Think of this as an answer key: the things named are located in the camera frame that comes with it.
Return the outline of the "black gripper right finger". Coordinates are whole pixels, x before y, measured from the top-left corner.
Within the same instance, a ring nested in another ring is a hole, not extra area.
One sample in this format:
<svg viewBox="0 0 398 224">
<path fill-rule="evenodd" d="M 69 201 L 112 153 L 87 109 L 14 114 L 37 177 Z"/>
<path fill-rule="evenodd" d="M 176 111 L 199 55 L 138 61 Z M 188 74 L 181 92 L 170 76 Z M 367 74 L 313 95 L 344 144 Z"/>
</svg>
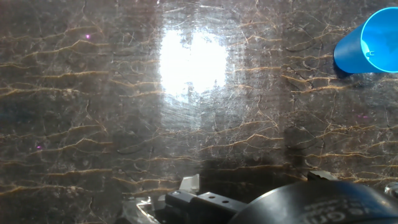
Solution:
<svg viewBox="0 0 398 224">
<path fill-rule="evenodd" d="M 330 172 L 324 170 L 310 170 L 307 173 L 307 180 L 332 180 L 332 181 L 339 181 L 339 178 L 332 175 Z"/>
</svg>

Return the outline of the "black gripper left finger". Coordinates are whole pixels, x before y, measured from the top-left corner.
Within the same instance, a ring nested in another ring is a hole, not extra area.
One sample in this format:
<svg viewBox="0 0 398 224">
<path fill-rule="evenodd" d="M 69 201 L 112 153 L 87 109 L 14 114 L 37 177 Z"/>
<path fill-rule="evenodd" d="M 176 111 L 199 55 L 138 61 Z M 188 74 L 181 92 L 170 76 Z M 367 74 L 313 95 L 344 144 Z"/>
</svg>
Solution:
<svg viewBox="0 0 398 224">
<path fill-rule="evenodd" d="M 177 190 L 155 201 L 155 219 L 164 224 L 225 224 L 246 207 L 243 202 L 199 191 L 198 174 L 184 177 Z"/>
</svg>

